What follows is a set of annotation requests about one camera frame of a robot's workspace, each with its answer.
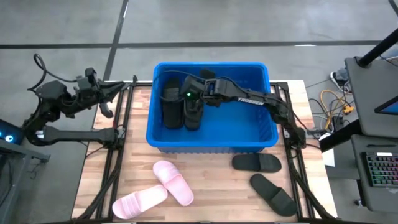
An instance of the concrete floor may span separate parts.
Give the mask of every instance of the concrete floor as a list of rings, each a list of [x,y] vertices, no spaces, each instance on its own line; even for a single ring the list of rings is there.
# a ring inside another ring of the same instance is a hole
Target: concrete floor
[[[301,79],[309,86],[327,79],[332,70],[343,66],[344,58],[363,55],[372,48],[366,41],[385,38],[398,20],[388,0],[130,0],[125,13],[123,1],[127,0],[0,1],[0,118],[21,125],[33,112],[37,99],[26,88],[41,76],[32,59],[35,52],[62,77],[83,75],[86,67],[94,67],[102,76],[109,55],[113,57],[110,44],[115,31],[121,31],[120,43],[256,41],[271,46],[117,49],[110,80],[132,75],[150,80],[155,65],[164,61],[258,61],[267,65],[271,80]],[[124,16],[121,30],[117,29],[120,14]],[[322,46],[282,46],[286,41]],[[34,46],[6,49],[26,44]],[[109,45],[68,49],[68,44]],[[318,98],[326,88],[336,90],[327,81],[308,88],[308,97]],[[320,111],[313,104],[312,110]],[[88,130],[94,113],[84,111],[75,120],[62,118],[53,125]],[[348,119],[355,119],[355,114]],[[39,168],[36,179],[27,175],[13,223],[68,220],[85,147],[77,143],[29,147],[52,156]],[[398,218],[357,208],[355,181],[330,179],[330,184],[342,219],[393,223]]]

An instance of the blue plastic bin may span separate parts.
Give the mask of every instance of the blue plastic bin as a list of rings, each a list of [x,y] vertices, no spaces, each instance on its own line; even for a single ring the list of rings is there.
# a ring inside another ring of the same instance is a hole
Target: blue plastic bin
[[[199,130],[167,129],[162,121],[159,96],[165,82],[178,77],[181,84],[186,75],[178,70],[200,76],[209,69],[217,77],[230,77],[242,88],[271,91],[267,68],[253,62],[164,62],[155,67],[146,139],[162,152],[226,153],[259,152],[278,140],[275,122],[265,107],[242,102],[222,103],[220,107],[205,105]]]

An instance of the keyboard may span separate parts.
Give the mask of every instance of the keyboard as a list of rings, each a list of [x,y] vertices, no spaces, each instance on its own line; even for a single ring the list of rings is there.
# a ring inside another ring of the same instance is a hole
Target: keyboard
[[[364,152],[363,156],[372,187],[398,187],[398,153]]]

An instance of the wooden table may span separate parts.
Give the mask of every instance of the wooden table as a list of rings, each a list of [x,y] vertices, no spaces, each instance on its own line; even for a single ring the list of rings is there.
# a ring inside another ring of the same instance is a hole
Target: wooden table
[[[308,127],[313,127],[313,119],[303,80],[289,80],[290,97],[295,113]],[[166,201],[133,218],[135,222],[213,222],[232,221],[295,221],[297,218],[281,217],[271,210],[265,201],[259,198],[249,185],[249,178],[254,172],[234,170],[231,167],[232,154],[163,154],[146,142],[146,126],[150,101],[150,88],[135,88],[127,129],[126,145],[119,180],[118,196],[121,198],[137,190],[160,184],[152,172],[152,166],[159,160],[173,162],[180,170],[195,199],[188,207],[182,207],[169,194]],[[109,105],[115,109],[116,102]],[[105,118],[97,110],[94,128],[112,126],[112,119]],[[282,170],[275,174],[263,174],[274,184],[283,187],[292,197],[289,171],[280,126],[279,141],[263,152],[277,156],[282,163]],[[101,147],[90,143],[87,153]],[[335,204],[331,194],[322,154],[319,149],[307,147],[303,150],[305,168],[311,191],[320,203],[332,215],[336,216]],[[76,196],[72,217],[79,216],[98,193],[103,176],[106,150],[92,154],[85,161],[80,185]],[[307,217],[305,197],[301,190],[300,199],[303,214]]]

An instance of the yellow cable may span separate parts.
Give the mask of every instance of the yellow cable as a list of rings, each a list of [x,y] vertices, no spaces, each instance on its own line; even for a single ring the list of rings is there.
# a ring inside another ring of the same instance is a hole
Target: yellow cable
[[[331,94],[333,94],[333,95],[336,97],[336,99],[338,100],[338,102],[337,102],[335,108],[334,108],[333,110],[329,111],[328,120],[326,121],[326,125],[325,125],[325,129],[327,129],[327,128],[329,127],[329,125],[330,125],[331,117],[332,117],[332,115],[333,115],[333,112],[334,112],[335,109],[337,108],[338,103],[341,103],[341,106],[344,106],[345,103],[344,103],[344,101],[342,100],[344,96],[339,97],[334,91],[331,91],[331,90],[322,90],[321,93],[320,93],[320,99],[321,99],[321,104],[323,105],[325,111],[328,111],[328,107],[327,107],[327,106],[325,105],[325,103],[323,102],[323,94],[324,94],[324,93],[331,93]]]

